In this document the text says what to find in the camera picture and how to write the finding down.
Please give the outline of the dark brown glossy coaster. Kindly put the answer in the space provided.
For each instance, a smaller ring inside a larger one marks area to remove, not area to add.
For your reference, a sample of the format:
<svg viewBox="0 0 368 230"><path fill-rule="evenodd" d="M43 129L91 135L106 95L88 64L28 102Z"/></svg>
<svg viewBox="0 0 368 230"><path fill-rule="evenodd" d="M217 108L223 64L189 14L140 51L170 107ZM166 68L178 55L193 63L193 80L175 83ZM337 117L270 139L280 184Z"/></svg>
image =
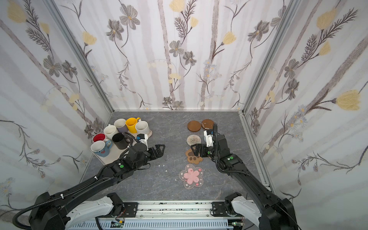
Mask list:
<svg viewBox="0 0 368 230"><path fill-rule="evenodd" d="M204 119L204 120L201 122L201 127L202 127L204 130L213 129L213 126L214 126L214 121L213 121L213 120L211 120L211 119Z"/></svg>

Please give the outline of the white mug blue handle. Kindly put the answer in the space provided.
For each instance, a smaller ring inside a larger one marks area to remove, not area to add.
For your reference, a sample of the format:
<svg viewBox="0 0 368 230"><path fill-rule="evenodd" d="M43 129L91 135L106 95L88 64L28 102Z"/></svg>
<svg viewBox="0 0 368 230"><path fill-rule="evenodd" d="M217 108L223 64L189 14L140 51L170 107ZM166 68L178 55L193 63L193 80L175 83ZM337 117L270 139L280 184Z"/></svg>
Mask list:
<svg viewBox="0 0 368 230"><path fill-rule="evenodd" d="M107 141L99 140L99 141L94 142L90 146L90 150L97 156L104 158L110 154L110 149L112 147L112 144L113 143L111 140L107 140Z"/></svg>

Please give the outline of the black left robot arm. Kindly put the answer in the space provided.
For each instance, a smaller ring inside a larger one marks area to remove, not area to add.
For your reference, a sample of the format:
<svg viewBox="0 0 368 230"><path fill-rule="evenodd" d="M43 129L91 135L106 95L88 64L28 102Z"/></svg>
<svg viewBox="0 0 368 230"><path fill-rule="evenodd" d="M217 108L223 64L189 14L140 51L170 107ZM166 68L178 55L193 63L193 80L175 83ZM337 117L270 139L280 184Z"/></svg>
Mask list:
<svg viewBox="0 0 368 230"><path fill-rule="evenodd" d="M31 210L29 224L32 230L64 230L71 221L71 211L95 194L112 187L133 175L149 161L161 158L165 145L156 144L147 148L137 143L129 148L126 155L103 166L97 175L61 192L50 195L45 192L36 199L36 208Z"/></svg>

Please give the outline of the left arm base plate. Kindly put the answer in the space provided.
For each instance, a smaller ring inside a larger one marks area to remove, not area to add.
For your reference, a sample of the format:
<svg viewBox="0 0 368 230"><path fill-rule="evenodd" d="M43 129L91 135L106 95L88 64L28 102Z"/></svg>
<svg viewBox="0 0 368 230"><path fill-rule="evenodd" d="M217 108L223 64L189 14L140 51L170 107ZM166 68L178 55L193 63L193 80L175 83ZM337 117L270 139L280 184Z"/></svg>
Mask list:
<svg viewBox="0 0 368 230"><path fill-rule="evenodd" d="M123 202L118 204L117 208L117 218L135 218L138 211L138 202Z"/></svg>

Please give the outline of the woven multicolour round coaster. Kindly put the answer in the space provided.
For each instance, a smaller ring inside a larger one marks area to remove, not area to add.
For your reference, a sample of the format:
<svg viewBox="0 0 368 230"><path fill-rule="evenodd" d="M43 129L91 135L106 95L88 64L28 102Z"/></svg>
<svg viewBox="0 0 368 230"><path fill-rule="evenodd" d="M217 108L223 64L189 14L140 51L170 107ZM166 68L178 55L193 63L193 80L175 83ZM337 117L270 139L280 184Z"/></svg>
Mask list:
<svg viewBox="0 0 368 230"><path fill-rule="evenodd" d="M192 146L195 144L201 144L202 139L198 135L190 135L187 137L186 142L189 146Z"/></svg>

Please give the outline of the pink flower coaster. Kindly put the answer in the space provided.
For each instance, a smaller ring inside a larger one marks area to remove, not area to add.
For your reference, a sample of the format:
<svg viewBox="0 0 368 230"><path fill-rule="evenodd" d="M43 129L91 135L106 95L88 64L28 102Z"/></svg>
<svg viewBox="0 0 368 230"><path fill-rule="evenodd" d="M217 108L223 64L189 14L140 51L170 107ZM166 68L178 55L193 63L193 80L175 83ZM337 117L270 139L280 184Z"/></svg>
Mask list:
<svg viewBox="0 0 368 230"><path fill-rule="evenodd" d="M186 189L190 190L195 187L201 187L204 184L204 170L200 167L195 167L193 164L188 164L183 171L179 173L179 179L183 181Z"/></svg>

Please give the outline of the beige serving tray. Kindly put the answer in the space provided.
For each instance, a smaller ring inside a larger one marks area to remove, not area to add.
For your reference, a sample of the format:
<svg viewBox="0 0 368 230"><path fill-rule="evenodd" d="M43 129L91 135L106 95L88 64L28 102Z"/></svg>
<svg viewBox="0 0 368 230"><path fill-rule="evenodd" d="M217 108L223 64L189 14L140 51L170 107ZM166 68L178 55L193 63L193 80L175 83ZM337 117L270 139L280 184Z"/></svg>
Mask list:
<svg viewBox="0 0 368 230"><path fill-rule="evenodd" d="M131 134L132 136L134 136L134 138L136 138L137 137L137 135L139 134L139 133L135 133L135 134L132 134L132 133L130 133L130 132L128 132L129 134ZM148 139L152 136L152 131L150 131L150 134L148 135ZM96 156L97 157L97 159L103 164L103 165L106 165L106 164L109 164L109 163L112 163L113 161L115 161L115 160L117 160L118 158L119 158L119 156L125 151L125 150L128 150L128 148L127 149L123 149L123 150L121 150L121 149L118 149L117 147L116 147L116 145L115 145L115 143L113 143L112 144L112 147L111 147L111 149L110 149L110 154L107 156L107 157L100 157L100 156L97 156L96 154L94 154L94 156Z"/></svg>

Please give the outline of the black ceramic mug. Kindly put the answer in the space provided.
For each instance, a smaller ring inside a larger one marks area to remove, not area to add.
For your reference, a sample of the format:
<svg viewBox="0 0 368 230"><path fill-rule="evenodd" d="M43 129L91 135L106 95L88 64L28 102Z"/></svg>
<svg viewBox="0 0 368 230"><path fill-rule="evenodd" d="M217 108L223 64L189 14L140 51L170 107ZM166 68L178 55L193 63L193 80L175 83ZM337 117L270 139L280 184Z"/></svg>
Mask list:
<svg viewBox="0 0 368 230"><path fill-rule="evenodd" d="M123 133L117 133L112 137L113 143L115 143L116 147L120 150L127 149L129 146L131 146L132 141L130 140L130 137L126 136Z"/></svg>

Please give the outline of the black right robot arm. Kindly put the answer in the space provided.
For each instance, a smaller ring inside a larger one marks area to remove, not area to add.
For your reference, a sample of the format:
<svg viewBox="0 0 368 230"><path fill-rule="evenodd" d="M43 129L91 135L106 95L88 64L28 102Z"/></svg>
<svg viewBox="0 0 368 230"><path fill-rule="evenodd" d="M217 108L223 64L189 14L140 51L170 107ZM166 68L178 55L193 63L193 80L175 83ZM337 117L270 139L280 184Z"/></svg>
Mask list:
<svg viewBox="0 0 368 230"><path fill-rule="evenodd" d="M291 201L281 199L268 190L246 167L241 158L230 152L223 135L210 136L212 143L191 146L195 156L210 157L219 172L227 174L250 194L253 204L237 196L230 201L231 210L244 216L260 230L298 230Z"/></svg>

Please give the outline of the brown paw coaster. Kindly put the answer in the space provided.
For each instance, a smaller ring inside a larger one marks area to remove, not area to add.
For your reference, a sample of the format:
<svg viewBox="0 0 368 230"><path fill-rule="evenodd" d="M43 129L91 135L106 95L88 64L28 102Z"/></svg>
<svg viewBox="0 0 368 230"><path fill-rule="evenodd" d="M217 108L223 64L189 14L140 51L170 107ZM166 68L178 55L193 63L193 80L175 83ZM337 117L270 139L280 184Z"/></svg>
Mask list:
<svg viewBox="0 0 368 230"><path fill-rule="evenodd" d="M187 161L191 164L199 164L203 161L203 158L195 156L191 149L187 150L185 155L187 157Z"/></svg>

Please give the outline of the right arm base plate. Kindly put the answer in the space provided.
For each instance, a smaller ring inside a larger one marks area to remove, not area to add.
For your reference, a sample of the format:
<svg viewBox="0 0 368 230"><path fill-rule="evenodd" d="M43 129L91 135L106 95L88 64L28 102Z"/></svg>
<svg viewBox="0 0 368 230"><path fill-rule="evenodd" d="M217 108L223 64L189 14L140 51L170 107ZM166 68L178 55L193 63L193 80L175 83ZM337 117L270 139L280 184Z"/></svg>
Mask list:
<svg viewBox="0 0 368 230"><path fill-rule="evenodd" d="M214 201L211 203L212 208L210 211L213 217L228 217L227 204L225 201Z"/></svg>

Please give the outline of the brown cork round coaster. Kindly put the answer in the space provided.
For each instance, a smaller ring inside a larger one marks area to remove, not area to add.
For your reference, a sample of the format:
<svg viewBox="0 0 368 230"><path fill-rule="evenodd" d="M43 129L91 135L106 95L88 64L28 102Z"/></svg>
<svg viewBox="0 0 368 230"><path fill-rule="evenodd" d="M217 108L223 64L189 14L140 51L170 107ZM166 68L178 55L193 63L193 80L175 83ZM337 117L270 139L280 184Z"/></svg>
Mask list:
<svg viewBox="0 0 368 230"><path fill-rule="evenodd" d="M188 123L187 128L191 132L198 132L202 128L202 126L200 122L192 120Z"/></svg>

